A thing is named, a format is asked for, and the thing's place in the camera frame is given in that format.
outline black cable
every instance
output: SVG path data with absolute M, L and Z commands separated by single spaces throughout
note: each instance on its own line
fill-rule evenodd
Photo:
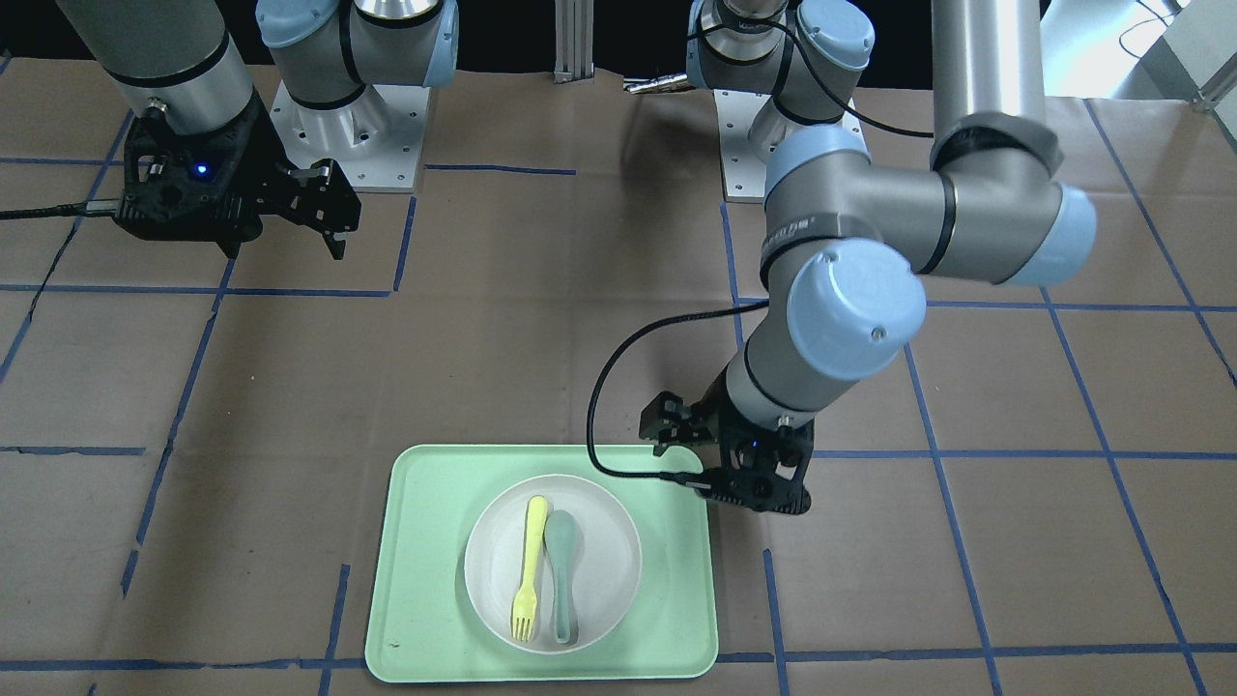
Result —
M 797 37 L 794 35 L 794 32 L 790 31 L 790 28 L 787 27 L 785 25 L 776 22 L 773 20 L 757 20 L 757 19 L 750 19 L 750 17 L 745 19 L 743 21 L 753 23 L 753 25 L 761 25 L 761 26 L 772 27 L 772 28 L 776 28 L 776 30 L 781 31 L 782 33 L 784 33 L 787 36 L 787 38 L 790 40 L 790 43 L 794 45 L 794 48 L 799 52 L 799 57 L 803 58 L 803 64 L 807 66 L 808 74 L 811 75 L 811 79 L 816 83 L 816 85 L 820 87 L 820 89 L 824 90 L 825 95 L 829 96 L 829 99 L 834 104 L 836 104 L 841 110 L 846 111 L 847 114 L 855 116 L 860 121 L 866 122 L 867 125 L 870 125 L 872 127 L 877 127 L 877 129 L 881 129 L 883 131 L 892 132 L 894 135 L 905 135 L 907 137 L 929 137 L 929 138 L 930 137 L 935 137 L 935 134 L 933 134 L 933 132 L 928 132 L 928 131 L 923 131 L 923 130 L 910 130 L 910 129 L 905 129 L 905 127 L 898 127 L 896 125 L 889 125 L 887 122 L 878 121 L 878 120 L 873 119 L 872 116 L 865 115 L 865 114 L 855 110 L 854 108 L 851 108 L 851 105 L 847 104 L 846 101 L 844 101 L 840 96 L 837 96 L 837 94 L 835 94 L 833 89 L 829 89 L 829 85 L 825 84 L 824 78 L 820 77 L 820 74 L 816 72 L 816 68 L 814 68 L 811 66 L 811 61 L 808 59 L 808 52 L 803 47 L 803 43 L 799 42 L 799 37 Z M 716 25 L 716 26 L 711 26 L 711 27 L 705 28 L 705 30 L 700 30 L 698 32 L 688 35 L 688 41 L 691 41 L 691 40 L 695 40 L 695 38 L 703 38 L 703 37 L 705 37 L 705 36 L 708 36 L 708 35 L 710 35 L 710 33 L 713 33 L 713 32 L 715 32 L 717 30 L 721 30 L 721 28 L 726 28 L 726 27 L 724 25 Z
M 1170 25 L 1168 23 L 1168 17 L 1165 17 L 1164 15 L 1162 15 L 1162 14 L 1157 12 L 1155 10 L 1153 10 L 1153 9 L 1152 9 L 1152 6 L 1150 6 L 1150 5 L 1148 5 L 1148 4 L 1147 4 L 1147 2 L 1144 1 L 1144 0 L 1134 0 L 1134 2 L 1138 2 L 1139 5 L 1142 5 L 1142 6 L 1143 6 L 1143 9 L 1144 9 L 1144 10 L 1147 10 L 1148 12 L 1150 12 L 1150 14 L 1155 15 L 1155 19 L 1158 19 L 1158 20 L 1159 20 L 1159 21 L 1162 21 L 1162 22 L 1164 22 L 1164 26 L 1165 26 L 1165 27 L 1170 26 Z M 1169 15 L 1169 16 L 1176 16 L 1176 12 L 1173 12 L 1173 14 L 1171 14 L 1171 15 Z
M 1117 37 L 1117 46 L 1121 46 L 1121 49 L 1124 51 L 1126 54 L 1129 56 L 1131 58 L 1133 58 L 1136 61 L 1141 61 L 1143 57 L 1139 56 L 1138 53 L 1134 53 L 1133 51 L 1129 49 L 1128 46 L 1126 46 L 1126 36 L 1128 36 L 1129 32 L 1134 31 L 1136 28 L 1138 28 L 1138 27 L 1141 27 L 1143 25 L 1149 25 L 1152 22 L 1163 22 L 1164 23 L 1164 28 L 1168 28 L 1168 27 L 1173 26 L 1173 23 L 1168 21 L 1168 17 L 1175 17 L 1175 16 L 1180 15 L 1181 10 L 1176 10 L 1175 12 L 1169 12 L 1168 16 L 1164 16 L 1164 15 L 1157 12 L 1154 9 L 1152 9 L 1152 6 L 1148 5 L 1144 0 L 1134 0 L 1134 2 L 1138 2 L 1139 5 L 1143 6 L 1144 10 L 1147 10 L 1148 12 L 1155 15 L 1155 19 L 1143 20 L 1141 22 L 1137 22 L 1137 23 L 1132 25 L 1126 31 L 1121 32 L 1121 35 Z
M 1136 61 L 1141 61 L 1143 57 L 1139 56 L 1138 53 L 1134 53 L 1133 51 L 1129 49 L 1128 46 L 1126 46 L 1126 36 L 1128 36 L 1129 32 L 1134 31 L 1136 28 L 1138 28 L 1138 27 L 1141 27 L 1143 25 L 1149 25 L 1149 23 L 1158 22 L 1158 21 L 1160 21 L 1160 17 L 1155 16 L 1153 19 L 1143 20 L 1143 21 L 1141 21 L 1138 23 L 1132 25 L 1129 28 L 1127 28 L 1126 31 L 1121 32 L 1119 36 L 1117 36 L 1117 46 L 1121 46 L 1121 49 L 1124 51 L 1131 58 L 1133 58 Z
M 610 376 L 610 371 L 614 370 L 615 363 L 617 363 L 618 359 L 621 359 L 622 355 L 627 352 L 628 347 L 631 347 L 633 342 L 636 342 L 637 340 L 640 340 L 646 334 L 653 330 L 677 323 L 694 321 L 700 319 L 713 319 L 717 316 L 730 316 L 734 314 L 741 314 L 743 312 L 755 312 L 756 309 L 763 309 L 764 307 L 768 305 L 769 305 L 768 299 L 764 299 L 755 304 L 731 307 L 729 309 L 716 309 L 713 312 L 695 312 L 690 314 L 678 314 L 674 316 L 666 316 L 664 319 L 657 319 L 656 321 L 643 325 L 640 330 L 628 335 L 626 340 L 620 342 L 618 347 L 616 347 L 615 352 L 610 356 L 610 360 L 606 361 L 605 367 L 601 368 L 601 375 L 597 376 L 597 383 L 593 387 L 593 397 L 589 398 L 589 414 L 588 419 L 585 419 L 584 438 L 589 450 L 589 461 L 593 462 L 593 466 L 596 467 L 596 470 L 604 475 L 618 478 L 659 478 L 662 481 L 673 481 L 674 483 L 687 483 L 688 477 L 693 475 L 685 472 L 664 472 L 664 471 L 621 472 L 605 467 L 600 461 L 597 461 L 596 441 L 593 438 L 593 422 L 596 419 L 597 415 L 597 401 L 601 398 L 601 388 L 606 383 L 606 377 Z
M 75 218 L 87 214 L 85 203 L 66 203 L 49 208 L 27 208 L 25 210 L 0 210 L 0 220 L 26 220 L 32 218 Z

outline white plate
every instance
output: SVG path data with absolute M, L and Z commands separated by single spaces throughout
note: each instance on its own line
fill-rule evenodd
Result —
M 571 598 L 579 624 L 571 645 L 554 640 L 554 581 L 542 548 L 537 579 L 537 627 L 532 640 L 511 638 L 511 603 L 520 590 L 524 513 L 544 496 L 550 512 L 567 511 L 579 527 Z M 507 644 L 544 655 L 583 650 L 610 633 L 640 586 L 640 535 L 627 509 L 609 491 L 575 476 L 529 478 L 502 492 L 481 513 L 464 551 L 464 584 L 481 622 Z

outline yellow fork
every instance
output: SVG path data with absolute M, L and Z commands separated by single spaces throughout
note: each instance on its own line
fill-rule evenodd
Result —
M 520 591 L 511 605 L 511 637 L 527 643 L 533 637 L 537 624 L 537 565 L 541 562 L 542 537 L 546 534 L 546 518 L 549 516 L 549 502 L 541 496 L 528 499 L 528 512 L 524 516 L 524 564 L 521 574 Z

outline spoon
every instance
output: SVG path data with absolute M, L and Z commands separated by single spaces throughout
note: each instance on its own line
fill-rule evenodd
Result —
M 579 628 L 571 603 L 576 529 L 575 518 L 565 511 L 554 511 L 546 520 L 546 556 L 554 575 L 554 639 L 560 645 L 575 643 Z

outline tray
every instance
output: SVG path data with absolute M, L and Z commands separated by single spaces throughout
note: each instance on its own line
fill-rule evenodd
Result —
M 616 470 L 699 471 L 690 451 L 602 446 Z M 481 623 L 464 586 L 464 549 L 486 506 L 547 473 L 615 494 L 640 532 L 643 572 L 631 609 L 609 635 L 574 653 L 537 655 Z M 597 473 L 575 445 L 419 445 L 391 472 L 365 660 L 387 682 L 684 679 L 717 658 L 717 616 L 705 502 L 661 481 Z

